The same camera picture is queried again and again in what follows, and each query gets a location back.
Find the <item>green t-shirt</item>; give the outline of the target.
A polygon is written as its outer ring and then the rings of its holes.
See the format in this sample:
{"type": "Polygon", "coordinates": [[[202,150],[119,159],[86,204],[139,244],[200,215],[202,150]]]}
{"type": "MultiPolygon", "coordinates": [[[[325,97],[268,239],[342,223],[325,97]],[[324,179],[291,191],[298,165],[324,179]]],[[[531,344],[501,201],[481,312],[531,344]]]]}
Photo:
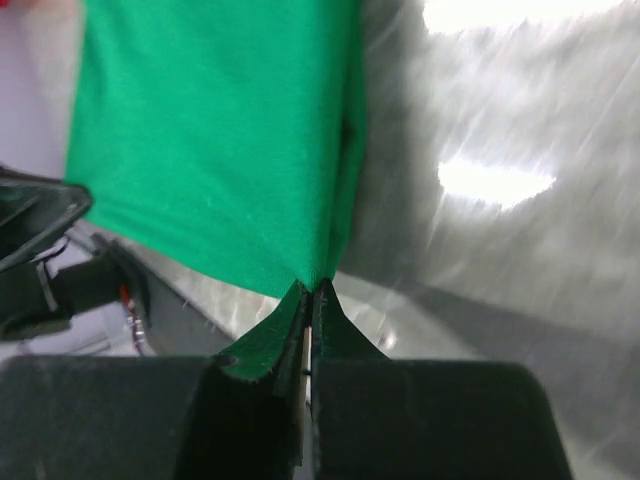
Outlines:
{"type": "Polygon", "coordinates": [[[272,297],[332,277],[366,143],[356,1],[88,1],[65,177],[90,220],[272,297]]]}

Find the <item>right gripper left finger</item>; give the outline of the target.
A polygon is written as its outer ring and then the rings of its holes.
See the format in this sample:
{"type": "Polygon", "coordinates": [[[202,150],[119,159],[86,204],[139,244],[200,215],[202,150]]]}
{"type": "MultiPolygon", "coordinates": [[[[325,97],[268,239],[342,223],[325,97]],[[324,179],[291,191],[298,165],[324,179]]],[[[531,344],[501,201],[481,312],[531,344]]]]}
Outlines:
{"type": "Polygon", "coordinates": [[[212,357],[233,379],[258,382],[301,350],[307,327],[307,289],[295,281],[274,311],[212,357]]]}

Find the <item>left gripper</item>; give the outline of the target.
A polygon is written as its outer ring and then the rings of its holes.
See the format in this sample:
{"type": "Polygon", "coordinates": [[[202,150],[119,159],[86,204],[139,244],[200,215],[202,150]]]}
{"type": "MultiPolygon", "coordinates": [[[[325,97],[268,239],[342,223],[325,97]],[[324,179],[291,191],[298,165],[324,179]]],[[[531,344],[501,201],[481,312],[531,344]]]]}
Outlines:
{"type": "Polygon", "coordinates": [[[11,169],[1,172],[1,339],[31,340],[70,328],[74,316],[118,302],[132,342],[146,342],[146,280],[124,248],[99,234],[89,259],[57,272],[73,225],[92,207],[89,190],[11,169]]]}

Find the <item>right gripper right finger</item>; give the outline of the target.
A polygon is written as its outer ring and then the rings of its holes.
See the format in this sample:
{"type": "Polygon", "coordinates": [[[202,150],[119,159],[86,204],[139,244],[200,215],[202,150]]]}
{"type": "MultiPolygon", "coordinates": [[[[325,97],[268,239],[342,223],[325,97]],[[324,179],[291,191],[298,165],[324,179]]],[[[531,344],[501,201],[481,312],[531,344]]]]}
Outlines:
{"type": "Polygon", "coordinates": [[[314,290],[310,326],[312,362],[387,358],[346,316],[328,278],[314,290]]]}

